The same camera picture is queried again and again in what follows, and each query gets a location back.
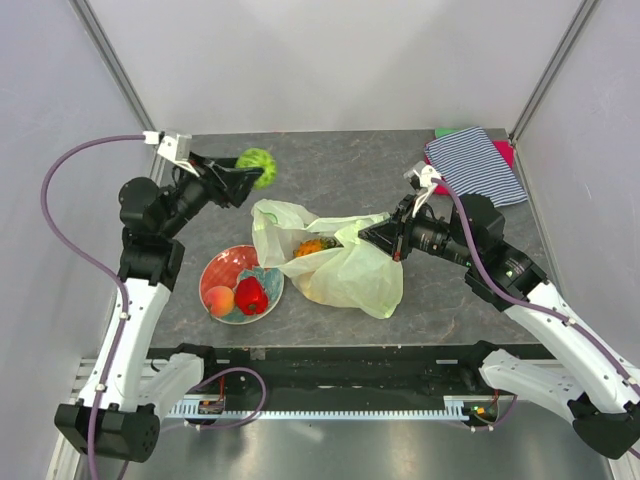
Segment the green toy guava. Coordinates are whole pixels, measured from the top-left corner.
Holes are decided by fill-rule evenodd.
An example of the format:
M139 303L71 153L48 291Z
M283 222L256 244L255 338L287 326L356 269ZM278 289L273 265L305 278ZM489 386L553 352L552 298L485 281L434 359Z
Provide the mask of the green toy guava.
M267 150L260 148L249 148L245 150L235 163L236 168L255 169L261 168L262 174L254 183L254 188L265 189L276 180L278 167L274 157Z

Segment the green avocado print plastic bag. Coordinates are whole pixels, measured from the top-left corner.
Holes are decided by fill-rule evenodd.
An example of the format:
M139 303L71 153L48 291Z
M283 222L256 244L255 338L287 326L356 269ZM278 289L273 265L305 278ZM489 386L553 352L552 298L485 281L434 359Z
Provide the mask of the green avocado print plastic bag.
M385 319L403 297L403 267L358 238L386 212L351 217L319 217L301 205L262 199L252 209L252 240L259 264L277 268L308 300L338 308L358 308ZM295 258L301 242L333 237L342 246Z

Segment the orange toy pineapple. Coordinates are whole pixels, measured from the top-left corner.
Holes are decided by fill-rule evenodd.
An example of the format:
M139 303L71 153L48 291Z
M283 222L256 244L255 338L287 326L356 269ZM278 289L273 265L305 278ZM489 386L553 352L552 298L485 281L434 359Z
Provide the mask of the orange toy pineapple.
M293 255L295 258L300 258L341 246L342 244L333 237L318 237L301 242L294 250Z

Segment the red toy bell pepper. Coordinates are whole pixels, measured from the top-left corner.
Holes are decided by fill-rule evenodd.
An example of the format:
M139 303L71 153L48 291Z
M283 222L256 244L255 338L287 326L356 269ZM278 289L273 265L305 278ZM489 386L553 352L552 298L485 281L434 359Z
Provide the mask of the red toy bell pepper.
M237 284L235 304L245 315L257 315L267 309L269 299L259 280L250 276Z

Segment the red yellow toy peach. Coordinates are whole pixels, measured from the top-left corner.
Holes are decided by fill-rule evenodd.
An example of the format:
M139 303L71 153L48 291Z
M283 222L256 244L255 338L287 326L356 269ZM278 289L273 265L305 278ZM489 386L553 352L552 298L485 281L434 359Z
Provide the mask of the red yellow toy peach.
M235 293L227 286L215 286L203 294L202 301L209 314L224 317L235 307Z

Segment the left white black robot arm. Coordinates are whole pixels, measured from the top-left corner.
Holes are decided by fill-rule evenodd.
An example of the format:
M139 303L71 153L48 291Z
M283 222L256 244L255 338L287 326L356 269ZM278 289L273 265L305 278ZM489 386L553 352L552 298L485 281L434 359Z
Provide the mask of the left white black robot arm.
M191 154L178 181L159 187L137 177L119 194L123 250L114 274L116 306L93 372L78 399L58 406L54 424L81 454L142 463L160 425L192 388L208 393L219 382L213 348L179 345L143 382L151 337L179 275L185 247L177 233L208 203L239 207L264 174L234 158Z

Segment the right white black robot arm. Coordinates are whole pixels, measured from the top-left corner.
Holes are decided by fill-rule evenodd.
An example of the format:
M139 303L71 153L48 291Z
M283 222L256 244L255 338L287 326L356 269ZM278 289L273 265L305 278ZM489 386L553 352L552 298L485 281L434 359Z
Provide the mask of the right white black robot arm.
M466 194L448 219L406 196L390 218L359 238L396 261L419 250L467 269L472 292L531 333L566 369L535 367L478 342L458 368L467 392L506 391L563 418L592 450L609 459L639 453L639 370L621 359L569 307L546 273L504 239L504 216L490 199Z

